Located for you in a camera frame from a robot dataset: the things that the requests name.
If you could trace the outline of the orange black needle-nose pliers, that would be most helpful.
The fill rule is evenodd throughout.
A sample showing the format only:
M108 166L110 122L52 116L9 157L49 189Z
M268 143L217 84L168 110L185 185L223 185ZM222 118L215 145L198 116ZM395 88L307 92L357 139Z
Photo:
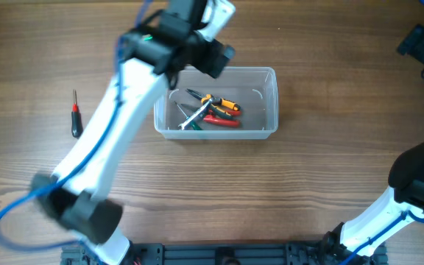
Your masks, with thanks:
M212 114L215 114L221 119L233 120L234 116L241 115L241 106L233 101L222 97L215 97L211 94L203 94L191 89L186 89L186 92L200 100L202 105L211 99L212 102L209 109L212 111Z

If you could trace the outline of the red handle snips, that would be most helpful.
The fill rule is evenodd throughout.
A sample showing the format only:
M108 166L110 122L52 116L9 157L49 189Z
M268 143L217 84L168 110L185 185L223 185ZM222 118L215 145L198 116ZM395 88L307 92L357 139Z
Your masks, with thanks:
M201 113L197 118L197 121L205 121L209 124L214 124L222 127L239 127L240 121L239 120L228 120L224 118L219 118L217 114L215 114L212 109L210 108L204 113Z

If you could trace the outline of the green handle screwdriver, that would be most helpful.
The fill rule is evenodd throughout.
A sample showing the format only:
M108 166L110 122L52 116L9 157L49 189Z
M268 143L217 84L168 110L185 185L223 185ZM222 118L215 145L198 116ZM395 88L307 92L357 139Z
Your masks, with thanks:
M186 118L188 118L189 116L186 114L186 112L181 108L181 106L179 106L178 105L178 103L176 103L175 102L175 104L176 104L176 106L180 109L180 112L186 117ZM192 128L193 130L202 130L202 128L194 121L192 124L191 124L191 126L190 126L190 128Z

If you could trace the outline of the silver combination wrench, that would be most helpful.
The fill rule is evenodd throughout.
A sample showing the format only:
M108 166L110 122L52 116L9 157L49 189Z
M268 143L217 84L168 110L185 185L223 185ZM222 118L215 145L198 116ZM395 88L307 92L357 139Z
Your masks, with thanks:
M195 111L191 116L189 116L182 124L179 124L178 127L181 130L185 130L187 127L190 127L191 124L197 120L197 118L208 111L209 106L211 105L212 100L208 100L201 108Z

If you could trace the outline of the black red-collar screwdriver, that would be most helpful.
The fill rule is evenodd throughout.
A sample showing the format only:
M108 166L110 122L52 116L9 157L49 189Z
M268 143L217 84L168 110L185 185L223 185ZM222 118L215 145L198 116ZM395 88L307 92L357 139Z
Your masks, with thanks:
M74 138L82 135L83 126L80 109L77 102L77 91L73 90L73 105L71 109L71 134Z

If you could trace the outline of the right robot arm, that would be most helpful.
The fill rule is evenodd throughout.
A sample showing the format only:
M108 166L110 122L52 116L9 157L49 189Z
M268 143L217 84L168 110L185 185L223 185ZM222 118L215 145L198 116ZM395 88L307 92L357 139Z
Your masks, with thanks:
M325 234L319 262L375 264L377 248L412 222L424 224L424 142L395 160L387 189L371 206Z

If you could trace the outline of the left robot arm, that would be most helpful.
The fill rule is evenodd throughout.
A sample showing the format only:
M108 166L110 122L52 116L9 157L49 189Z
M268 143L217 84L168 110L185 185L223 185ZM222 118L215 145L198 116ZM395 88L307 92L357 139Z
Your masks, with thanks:
M108 199L119 161L147 113L178 74L193 66L216 78L234 50L216 36L232 18L229 1L170 1L121 35L116 72L78 142L50 176L38 174L32 193L46 214L105 264L138 264Z

